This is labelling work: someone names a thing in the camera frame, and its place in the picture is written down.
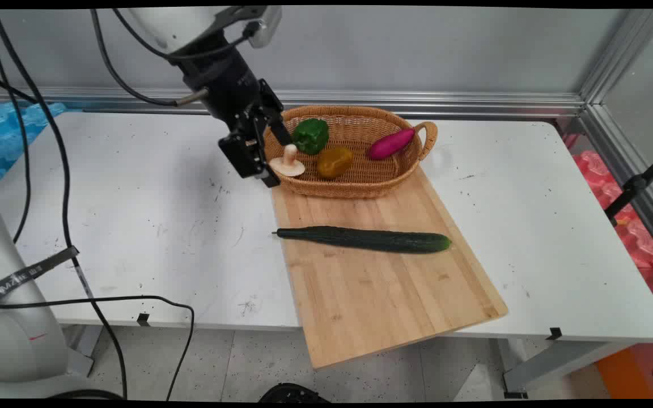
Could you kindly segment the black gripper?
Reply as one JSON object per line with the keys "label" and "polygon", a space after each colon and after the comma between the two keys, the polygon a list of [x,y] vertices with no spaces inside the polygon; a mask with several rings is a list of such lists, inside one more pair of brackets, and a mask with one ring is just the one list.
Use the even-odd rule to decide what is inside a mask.
{"label": "black gripper", "polygon": [[242,114],[246,109],[260,106],[270,131],[282,146],[292,143],[283,124],[283,104],[265,79],[257,80],[237,49],[222,52],[221,45],[187,45],[175,51],[176,57],[206,53],[206,57],[176,60],[183,73],[183,81],[192,91],[207,88],[201,99],[207,111],[226,124],[233,124],[228,136],[218,140],[218,147],[241,178],[261,180],[267,188],[280,185],[279,176],[265,157],[265,121],[260,116]]}

